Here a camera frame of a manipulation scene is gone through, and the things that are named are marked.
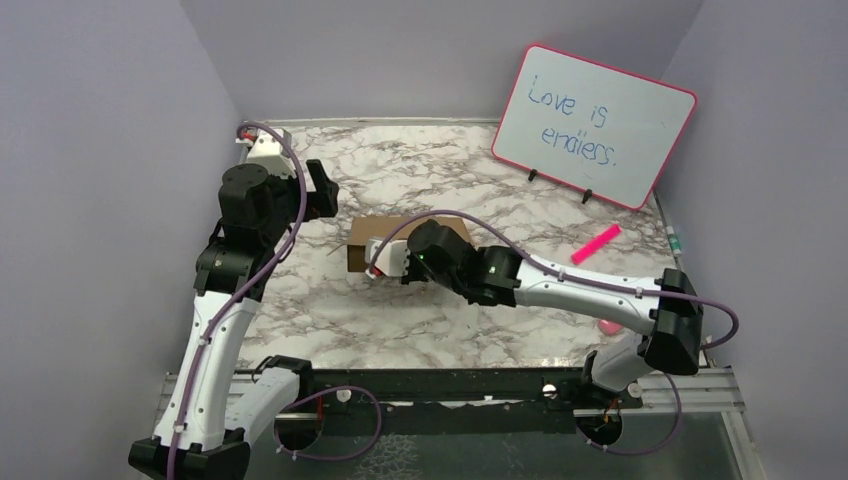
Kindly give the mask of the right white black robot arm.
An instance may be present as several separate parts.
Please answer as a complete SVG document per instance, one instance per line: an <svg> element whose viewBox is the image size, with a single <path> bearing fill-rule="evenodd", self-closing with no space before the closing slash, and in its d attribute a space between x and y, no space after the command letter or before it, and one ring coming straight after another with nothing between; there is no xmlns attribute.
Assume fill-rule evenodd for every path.
<svg viewBox="0 0 848 480"><path fill-rule="evenodd" d="M628 329L587 356L576 384L589 406L604 405L654 371L692 376L699 370L703 309L678 270L655 279L566 268L510 247L475 248L435 220L418 225L407 248L412 280L437 283L471 304L553 308Z"/></svg>

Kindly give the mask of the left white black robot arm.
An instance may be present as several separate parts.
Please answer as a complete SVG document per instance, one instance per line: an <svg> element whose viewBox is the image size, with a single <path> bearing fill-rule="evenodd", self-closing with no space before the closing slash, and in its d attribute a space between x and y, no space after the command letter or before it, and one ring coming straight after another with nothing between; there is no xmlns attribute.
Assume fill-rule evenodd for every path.
<svg viewBox="0 0 848 480"><path fill-rule="evenodd" d="M220 217L195 263L192 329L175 389L154 433L135 441L128 463L152 479L242 479L256 436L274 409L298 411L314 384L274 367L247 400L227 398L246 329L256 315L277 246L290 251L300 226L338 212L339 185L318 159L300 172L276 175L256 163L228 169L218 192Z"/></svg>

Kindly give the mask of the pink marker pen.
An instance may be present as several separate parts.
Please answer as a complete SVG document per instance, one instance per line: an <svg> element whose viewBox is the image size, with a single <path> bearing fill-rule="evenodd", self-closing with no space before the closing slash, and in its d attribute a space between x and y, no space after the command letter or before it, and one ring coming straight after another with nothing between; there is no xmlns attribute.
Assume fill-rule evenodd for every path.
<svg viewBox="0 0 848 480"><path fill-rule="evenodd" d="M588 241L584 246L580 247L576 250L571 256L570 259L574 265L580 265L585 262L587 259L598 253L602 250L606 245L616 239L622 232L621 227L618 224L611 225L603 232L594 236L590 241Z"/></svg>

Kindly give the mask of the pink eraser block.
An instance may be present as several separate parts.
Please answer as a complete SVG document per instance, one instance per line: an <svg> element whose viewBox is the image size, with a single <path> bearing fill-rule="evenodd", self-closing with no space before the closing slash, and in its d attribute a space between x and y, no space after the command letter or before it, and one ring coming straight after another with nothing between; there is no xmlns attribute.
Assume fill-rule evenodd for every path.
<svg viewBox="0 0 848 480"><path fill-rule="evenodd" d="M606 336L615 336L623 330L621 325L608 320L600 320L597 327Z"/></svg>

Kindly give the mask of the pink framed whiteboard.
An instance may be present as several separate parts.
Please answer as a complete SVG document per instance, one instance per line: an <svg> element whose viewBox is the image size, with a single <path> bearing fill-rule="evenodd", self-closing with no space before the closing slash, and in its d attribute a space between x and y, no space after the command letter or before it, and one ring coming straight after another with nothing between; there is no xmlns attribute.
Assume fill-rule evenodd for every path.
<svg viewBox="0 0 848 480"><path fill-rule="evenodd" d="M639 210L697 105L690 90L534 44L524 53L491 152Z"/></svg>

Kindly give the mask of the green capped marker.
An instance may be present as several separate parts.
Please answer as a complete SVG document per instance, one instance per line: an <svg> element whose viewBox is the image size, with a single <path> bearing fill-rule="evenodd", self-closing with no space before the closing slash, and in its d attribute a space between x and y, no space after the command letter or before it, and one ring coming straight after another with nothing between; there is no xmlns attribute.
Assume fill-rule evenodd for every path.
<svg viewBox="0 0 848 480"><path fill-rule="evenodd" d="M669 247L672 251L672 254L675 257L679 257L682 255L681 243L679 237L676 234L676 231L672 226L667 226L665 228L667 240L669 243Z"/></svg>

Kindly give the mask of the aluminium table frame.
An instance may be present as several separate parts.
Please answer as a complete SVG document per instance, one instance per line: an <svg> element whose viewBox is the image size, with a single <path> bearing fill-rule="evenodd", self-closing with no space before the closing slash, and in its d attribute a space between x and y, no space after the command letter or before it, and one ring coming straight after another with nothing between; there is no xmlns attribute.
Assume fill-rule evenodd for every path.
<svg viewBox="0 0 848 480"><path fill-rule="evenodd" d="M280 451L306 459L323 435L363 433L366 406L374 408L377 433L575 433L613 453L623 411L641 404L641 378L697 374L709 300L684 272L605 275L545 260L509 239L476 247L438 209L370 243L366 273L433 282L473 305L611 320L629 335L591 352L579 368L317 369L274 355L231 401L240 345L271 273L303 224L336 216L340 191L320 160L297 157L286 130L247 121L236 135L246 150L222 176L220 216L195 264L191 336L174 390L153 434L130 448L129 464L146 476L242 479L266 430Z"/></svg>

